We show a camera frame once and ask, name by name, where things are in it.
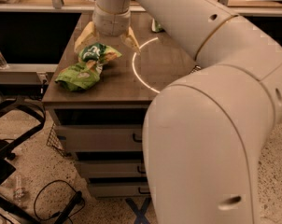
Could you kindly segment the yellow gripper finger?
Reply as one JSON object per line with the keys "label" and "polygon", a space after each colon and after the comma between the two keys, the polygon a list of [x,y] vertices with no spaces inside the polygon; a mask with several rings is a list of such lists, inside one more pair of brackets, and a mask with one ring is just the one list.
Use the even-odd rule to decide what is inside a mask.
{"label": "yellow gripper finger", "polygon": [[140,51],[139,43],[131,27],[129,27],[128,30],[120,36],[120,39],[125,46],[132,49],[134,52]]}
{"label": "yellow gripper finger", "polygon": [[91,42],[98,40],[98,33],[93,21],[90,21],[83,29],[81,35],[75,41],[74,52],[80,52]]}

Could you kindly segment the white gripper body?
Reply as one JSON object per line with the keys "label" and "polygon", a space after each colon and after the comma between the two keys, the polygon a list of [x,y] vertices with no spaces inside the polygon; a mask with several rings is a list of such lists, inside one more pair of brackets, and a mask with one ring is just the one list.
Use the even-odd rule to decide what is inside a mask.
{"label": "white gripper body", "polygon": [[130,27],[131,12],[113,13],[95,6],[92,21],[100,35],[120,36]]}

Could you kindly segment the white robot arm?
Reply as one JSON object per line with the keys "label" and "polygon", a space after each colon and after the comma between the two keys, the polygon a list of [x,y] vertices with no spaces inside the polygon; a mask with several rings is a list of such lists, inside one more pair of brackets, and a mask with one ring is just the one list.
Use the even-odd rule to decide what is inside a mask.
{"label": "white robot arm", "polygon": [[282,48],[215,0],[96,0],[97,35],[139,3],[200,66],[151,102],[143,154],[159,224],[260,224],[258,162],[282,117]]}

